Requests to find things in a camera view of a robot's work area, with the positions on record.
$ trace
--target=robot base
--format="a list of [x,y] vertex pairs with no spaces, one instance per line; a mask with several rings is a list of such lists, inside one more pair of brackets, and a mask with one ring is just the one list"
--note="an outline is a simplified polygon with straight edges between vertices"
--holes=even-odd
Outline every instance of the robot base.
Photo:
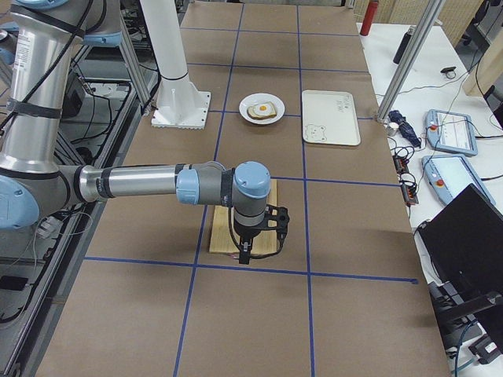
[[168,93],[162,93],[161,87],[158,106],[152,118],[154,127],[176,127],[202,130],[206,124],[210,108],[210,92],[200,92],[191,83],[176,90],[171,87]]

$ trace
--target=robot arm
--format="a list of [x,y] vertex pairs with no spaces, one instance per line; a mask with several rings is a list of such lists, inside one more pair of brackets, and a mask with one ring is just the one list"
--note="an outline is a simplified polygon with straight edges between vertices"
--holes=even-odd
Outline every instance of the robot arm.
[[11,14],[19,35],[10,113],[0,124],[0,229],[32,225],[77,203],[175,194],[181,203],[228,207],[230,228],[233,208],[239,242],[230,230],[240,263],[254,258],[252,241],[262,231],[276,231],[279,248],[260,258],[279,253],[288,211],[266,203],[270,175],[259,163],[243,163],[235,170],[216,162],[97,169],[53,161],[70,47],[85,39],[88,44],[118,44],[119,0],[17,0]]

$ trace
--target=white table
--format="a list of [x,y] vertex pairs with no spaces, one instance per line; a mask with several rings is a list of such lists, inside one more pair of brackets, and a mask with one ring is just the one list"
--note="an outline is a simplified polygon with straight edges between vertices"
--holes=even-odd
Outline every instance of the white table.
[[[377,94],[386,93],[386,89],[397,67],[397,64],[392,61],[393,56],[408,28],[409,25],[374,24],[369,36],[361,37],[365,58],[372,75],[374,91]],[[445,75],[440,73],[442,68],[450,66],[457,67],[457,77],[453,80],[447,79]],[[409,73],[402,91],[417,86],[441,86],[451,81],[452,83],[439,89],[427,88],[414,90],[410,93],[402,93],[398,96],[393,109],[399,110],[407,118],[408,123],[415,129],[416,134],[420,136],[424,134],[424,117],[427,111],[432,108],[449,110],[453,99],[457,96],[450,109],[452,112],[469,114],[477,129],[484,136],[503,134],[499,126],[496,127],[491,124],[490,121],[497,125],[497,120],[494,117],[490,118],[492,112],[485,100],[482,97],[469,97],[464,94],[461,85],[467,77],[468,74],[464,65],[450,45],[442,28],[433,27],[413,69]],[[377,95],[377,100],[380,102],[382,96]],[[399,134],[394,139],[398,145],[410,145]],[[503,161],[503,139],[477,140],[477,146],[479,154],[469,159],[477,174],[481,178],[503,174],[503,163],[501,163]],[[409,170],[418,181],[423,174],[420,160],[423,156],[430,156],[432,153],[433,149],[430,145],[427,145],[425,150],[416,152],[411,159]],[[494,197],[497,209],[503,212],[503,178],[484,183],[490,194]],[[439,201],[432,187],[428,184],[426,177],[423,177],[420,182],[418,199],[420,204],[411,208],[410,224],[413,229],[422,221],[432,219],[444,208],[444,205]],[[435,280],[435,274],[431,271],[431,264],[429,258],[426,256],[427,252],[419,237],[416,238],[416,244],[421,261],[423,262],[424,274],[430,283]],[[466,344],[461,349],[459,365],[462,365],[472,356]],[[495,377],[496,375],[503,375],[503,357],[499,357],[489,365],[475,363],[459,372],[458,375],[465,377]]]

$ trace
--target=red bottle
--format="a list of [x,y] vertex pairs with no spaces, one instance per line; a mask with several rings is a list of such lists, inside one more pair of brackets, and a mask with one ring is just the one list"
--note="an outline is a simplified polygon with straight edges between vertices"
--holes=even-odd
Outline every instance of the red bottle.
[[369,35],[370,27],[372,26],[372,21],[376,15],[378,5],[379,0],[371,0],[369,2],[369,6],[367,6],[367,11],[365,12],[365,17],[363,19],[360,35]]

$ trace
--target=blue joint cap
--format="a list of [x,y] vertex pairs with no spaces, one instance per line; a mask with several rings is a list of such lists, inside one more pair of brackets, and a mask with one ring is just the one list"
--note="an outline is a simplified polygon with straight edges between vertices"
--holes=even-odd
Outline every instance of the blue joint cap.
[[0,229],[34,224],[40,211],[33,195],[18,181],[0,175]]
[[5,22],[4,24],[0,25],[0,29],[11,33],[11,32],[15,32],[15,31],[19,31],[19,25],[14,21]]
[[248,161],[236,168],[234,184],[248,198],[263,199],[269,195],[270,174],[261,163]]
[[5,64],[11,65],[14,64],[16,55],[11,53],[10,51],[7,51],[6,49],[0,48],[0,59],[2,59]]
[[184,169],[176,180],[176,197],[180,203],[197,204],[199,201],[199,176],[194,169]]
[[48,10],[57,8],[67,2],[68,0],[16,0],[14,3],[29,9]]
[[121,31],[111,34],[89,34],[84,37],[83,45],[92,47],[117,47],[122,41]]

